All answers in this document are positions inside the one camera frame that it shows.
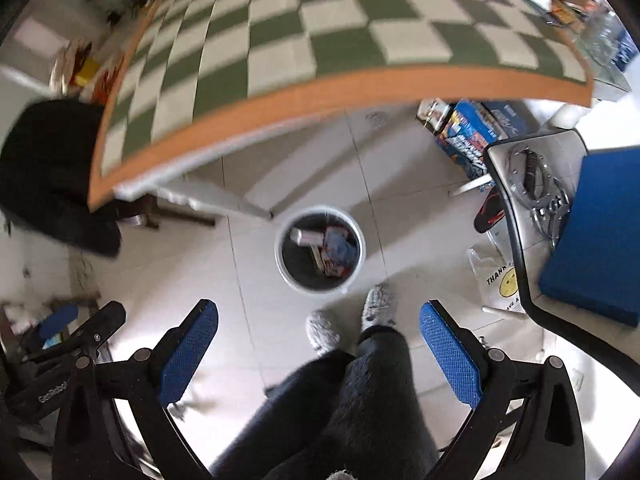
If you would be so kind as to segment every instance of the white table leg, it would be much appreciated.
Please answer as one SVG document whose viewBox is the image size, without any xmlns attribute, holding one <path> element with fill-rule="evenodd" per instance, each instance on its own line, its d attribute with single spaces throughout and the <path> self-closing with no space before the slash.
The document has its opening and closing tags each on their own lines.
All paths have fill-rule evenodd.
<svg viewBox="0 0 640 480">
<path fill-rule="evenodd" d="M 462 186 L 460 186 L 458 189 L 454 191 L 449 191 L 449 196 L 457 196 L 459 194 L 464 193 L 465 191 L 469 191 L 470 189 L 474 189 L 476 187 L 483 186 L 484 184 L 488 184 L 492 180 L 493 179 L 491 175 L 487 173 L 486 175 L 479 176 L 478 178 L 473 179 L 468 184 L 463 184 Z"/>
<path fill-rule="evenodd" d="M 152 194 L 171 203 L 188 205 L 192 209 L 207 212 L 225 211 L 242 213 L 265 220 L 271 220 L 273 214 L 253 205 L 241 196 L 216 186 L 208 180 L 182 176 L 164 184 L 159 184 Z"/>
</svg>

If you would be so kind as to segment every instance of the trash can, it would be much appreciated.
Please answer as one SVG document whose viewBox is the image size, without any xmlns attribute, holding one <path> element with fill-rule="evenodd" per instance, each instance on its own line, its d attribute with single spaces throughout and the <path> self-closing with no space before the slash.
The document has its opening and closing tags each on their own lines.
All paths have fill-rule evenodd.
<svg viewBox="0 0 640 480">
<path fill-rule="evenodd" d="M 314 262 L 311 249 L 297 245 L 291 240 L 291 230 L 324 232 L 328 226 L 338 226 L 347 230 L 347 241 L 356 249 L 355 263 L 344 276 L 322 275 Z M 326 295 L 346 293 L 356 279 L 367 257 L 364 235 L 356 221 L 344 211 L 327 205 L 307 208 L 285 222 L 275 243 L 278 270 L 284 280 L 302 294 Z"/>
</svg>

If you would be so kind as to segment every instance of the checkered tabletop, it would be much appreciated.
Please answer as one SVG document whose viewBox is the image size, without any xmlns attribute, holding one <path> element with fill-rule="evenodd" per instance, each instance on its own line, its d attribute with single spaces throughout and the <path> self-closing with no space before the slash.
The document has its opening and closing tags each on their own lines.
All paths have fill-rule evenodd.
<svg viewBox="0 0 640 480">
<path fill-rule="evenodd" d="M 587 79 L 523 0 L 165 0 L 120 86 L 102 175 L 219 107 L 403 64 L 516 68 L 581 86 Z"/>
</svg>

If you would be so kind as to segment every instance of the dark sweatpants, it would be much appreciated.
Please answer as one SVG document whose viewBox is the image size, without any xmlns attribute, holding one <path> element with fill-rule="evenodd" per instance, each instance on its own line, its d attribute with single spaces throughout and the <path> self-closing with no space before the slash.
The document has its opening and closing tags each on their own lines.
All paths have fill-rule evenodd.
<svg viewBox="0 0 640 480">
<path fill-rule="evenodd" d="M 415 396 L 409 349 L 389 327 L 294 371 L 211 466 L 215 480 L 424 480 L 437 453 Z"/>
</svg>

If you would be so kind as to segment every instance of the person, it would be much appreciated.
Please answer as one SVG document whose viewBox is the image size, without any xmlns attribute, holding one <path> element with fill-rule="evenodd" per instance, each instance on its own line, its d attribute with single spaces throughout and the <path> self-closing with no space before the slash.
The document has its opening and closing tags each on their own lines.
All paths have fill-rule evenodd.
<svg viewBox="0 0 640 480">
<path fill-rule="evenodd" d="M 215 480 L 423 480 L 438 454 L 414 390 L 397 307 L 367 294 L 353 356 L 331 313 L 306 332 L 318 358 L 270 391 L 209 471 Z"/>
</svg>

